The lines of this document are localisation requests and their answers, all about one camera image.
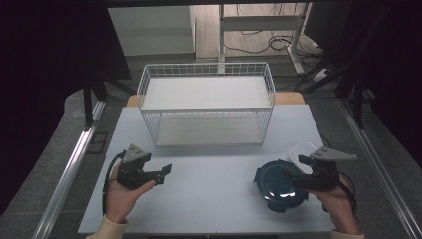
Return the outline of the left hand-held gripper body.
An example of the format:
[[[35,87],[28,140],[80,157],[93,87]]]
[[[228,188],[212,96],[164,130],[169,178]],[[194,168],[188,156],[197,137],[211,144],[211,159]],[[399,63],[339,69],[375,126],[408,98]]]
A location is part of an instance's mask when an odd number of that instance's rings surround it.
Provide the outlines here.
[[[131,144],[121,162],[117,174],[117,181],[124,187],[135,190],[145,183],[155,180],[154,172],[145,172],[145,164],[151,161],[152,154],[144,151],[135,144]]]

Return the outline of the person's right hand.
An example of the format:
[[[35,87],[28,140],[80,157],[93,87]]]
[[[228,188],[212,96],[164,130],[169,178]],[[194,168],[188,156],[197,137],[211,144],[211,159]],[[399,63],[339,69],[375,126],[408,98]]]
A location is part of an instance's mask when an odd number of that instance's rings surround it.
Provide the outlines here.
[[[310,190],[310,193],[316,196],[330,215],[334,225],[332,232],[347,236],[362,236],[349,198],[339,186],[328,192]]]

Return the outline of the person's left hand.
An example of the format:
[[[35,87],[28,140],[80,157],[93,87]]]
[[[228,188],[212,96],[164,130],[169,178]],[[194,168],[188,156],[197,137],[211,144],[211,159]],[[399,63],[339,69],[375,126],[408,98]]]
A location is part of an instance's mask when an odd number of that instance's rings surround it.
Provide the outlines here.
[[[129,190],[116,180],[119,168],[120,164],[113,169],[111,180],[108,182],[105,217],[114,223],[124,224],[136,201],[151,190],[156,181],[151,180],[135,190]]]

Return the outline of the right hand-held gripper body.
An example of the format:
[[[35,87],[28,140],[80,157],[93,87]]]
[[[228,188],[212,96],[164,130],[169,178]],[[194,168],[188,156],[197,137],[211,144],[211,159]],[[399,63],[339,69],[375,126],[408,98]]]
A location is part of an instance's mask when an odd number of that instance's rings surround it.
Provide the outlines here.
[[[336,149],[321,147],[309,155],[317,160],[317,165],[310,166],[311,174],[301,174],[312,176],[318,185],[316,191],[330,191],[337,187],[339,182],[339,172],[336,162],[338,160],[357,159],[354,154],[345,153]]]

